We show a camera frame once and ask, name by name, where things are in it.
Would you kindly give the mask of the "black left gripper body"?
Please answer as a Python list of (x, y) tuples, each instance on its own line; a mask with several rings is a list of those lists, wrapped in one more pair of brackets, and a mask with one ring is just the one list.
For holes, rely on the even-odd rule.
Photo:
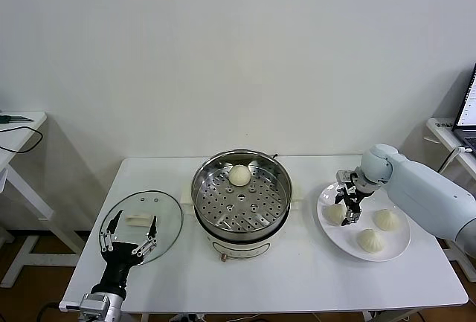
[(91, 293), (112, 293), (116, 295), (126, 295), (126, 281), (129, 270), (144, 261), (143, 256), (138, 256), (132, 252), (139, 245), (129, 242), (112, 243), (112, 250), (106, 250), (101, 255), (106, 261), (106, 268), (100, 282), (91, 289)]

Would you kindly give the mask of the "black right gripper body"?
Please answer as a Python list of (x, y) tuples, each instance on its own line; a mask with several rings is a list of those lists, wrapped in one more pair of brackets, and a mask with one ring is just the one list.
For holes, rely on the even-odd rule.
[(344, 188), (344, 199), (339, 204), (345, 204), (346, 206), (360, 204), (361, 201), (367, 197), (364, 193), (357, 190), (354, 183), (338, 183), (337, 188), (338, 187)]

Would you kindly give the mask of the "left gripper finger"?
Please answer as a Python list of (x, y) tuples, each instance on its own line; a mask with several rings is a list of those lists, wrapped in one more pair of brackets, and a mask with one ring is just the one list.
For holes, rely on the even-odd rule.
[(132, 255), (146, 257), (157, 245), (157, 216), (150, 214), (132, 215), (129, 217), (129, 226), (134, 229), (134, 243)]
[(115, 216), (107, 222), (107, 226), (100, 229), (99, 240), (101, 251), (113, 251), (112, 243), (122, 212), (123, 210), (119, 210)]

